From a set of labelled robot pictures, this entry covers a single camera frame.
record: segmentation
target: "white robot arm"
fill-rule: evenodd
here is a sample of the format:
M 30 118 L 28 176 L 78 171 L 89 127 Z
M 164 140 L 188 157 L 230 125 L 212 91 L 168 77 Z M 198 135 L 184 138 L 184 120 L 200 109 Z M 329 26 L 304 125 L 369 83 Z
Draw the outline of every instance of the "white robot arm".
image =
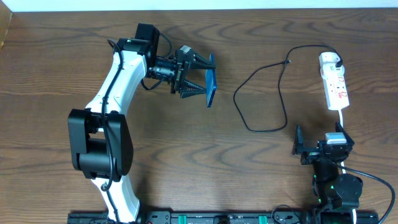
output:
M 144 77 L 158 79 L 158 84 L 169 83 L 171 93 L 177 91 L 181 98 L 206 93 L 208 107 L 216 91 L 213 54 L 206 60 L 183 46 L 174 57 L 157 57 L 158 41 L 159 31 L 153 25 L 139 24 L 135 38 L 111 45 L 113 65 L 103 86 L 84 110 L 73 109 L 68 117 L 73 166 L 100 189 L 108 218 L 116 223 L 134 222 L 139 212 L 140 203 L 128 177 L 133 146 L 125 117 L 138 84 L 144 86 Z M 206 70 L 206 88 L 186 79 L 189 69 Z M 106 139 L 90 137 L 98 131 L 105 131 Z

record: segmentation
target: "wooden table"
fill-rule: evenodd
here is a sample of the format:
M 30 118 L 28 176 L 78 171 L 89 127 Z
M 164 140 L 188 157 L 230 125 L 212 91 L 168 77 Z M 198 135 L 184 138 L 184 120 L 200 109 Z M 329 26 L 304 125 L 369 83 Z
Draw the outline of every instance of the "wooden table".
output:
M 166 84 L 154 91 L 139 86 L 127 121 L 134 144 L 129 175 L 143 205 L 263 211 L 317 203 L 312 167 L 301 166 L 291 150 L 296 124 L 315 145 L 338 121 L 319 76 L 325 49 L 290 54 L 281 84 L 285 129 L 250 133 L 232 101 L 253 70 L 303 44 L 332 45 L 344 58 L 351 105 L 343 114 L 356 143 L 346 165 L 398 189 L 397 9 L 16 13 L 0 51 L 1 223 L 65 223 L 71 211 L 106 208 L 98 189 L 72 167 L 67 117 L 85 107 L 108 74 L 106 39 L 133 37 L 139 22 L 154 24 L 174 49 L 214 52 L 219 85 L 210 109 L 204 96 L 180 99 Z M 158 53 L 166 51 L 161 40 Z M 284 122 L 276 88 L 281 68 L 259 72 L 238 93 L 252 128 Z M 202 83 L 203 76 L 190 74 Z M 390 191 L 363 180 L 360 209 L 381 217 Z M 387 223 L 398 222 L 396 208 Z

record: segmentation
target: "white power strip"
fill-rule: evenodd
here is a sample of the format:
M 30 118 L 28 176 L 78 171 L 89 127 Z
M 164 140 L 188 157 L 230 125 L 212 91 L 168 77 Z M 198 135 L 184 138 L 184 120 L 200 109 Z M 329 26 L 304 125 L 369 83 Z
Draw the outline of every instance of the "white power strip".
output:
M 329 110 L 341 110 L 349 106 L 348 93 L 344 79 L 344 65 L 340 68 L 336 68 L 336 63 L 339 61 L 339 56 L 334 52 L 323 52 L 319 56 L 320 71 Z

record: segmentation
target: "white cord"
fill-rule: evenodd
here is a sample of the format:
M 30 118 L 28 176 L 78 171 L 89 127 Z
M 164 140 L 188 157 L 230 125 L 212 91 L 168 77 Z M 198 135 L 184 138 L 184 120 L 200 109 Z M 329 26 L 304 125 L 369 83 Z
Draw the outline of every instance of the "white cord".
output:
M 343 112 L 341 112 L 341 110 L 338 110 L 338 116 L 339 116 L 339 118 L 340 118 L 340 125 L 341 125 L 341 127 L 343 128 L 343 127 L 344 127 L 344 124 L 343 124 Z M 346 170 L 345 170 L 345 169 L 341 169 L 341 172 L 342 172 L 343 174 L 345 174 L 345 173 L 346 173 Z M 356 210 L 353 209 L 353 211 L 352 211 L 351 214 L 352 214 L 352 216 L 353 216 L 353 224 L 356 224 Z

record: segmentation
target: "white wall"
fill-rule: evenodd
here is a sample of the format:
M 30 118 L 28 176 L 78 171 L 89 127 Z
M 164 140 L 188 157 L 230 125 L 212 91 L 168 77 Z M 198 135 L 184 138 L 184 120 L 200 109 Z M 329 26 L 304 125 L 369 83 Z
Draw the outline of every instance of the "white wall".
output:
M 2 0 L 13 12 L 398 7 L 398 0 Z

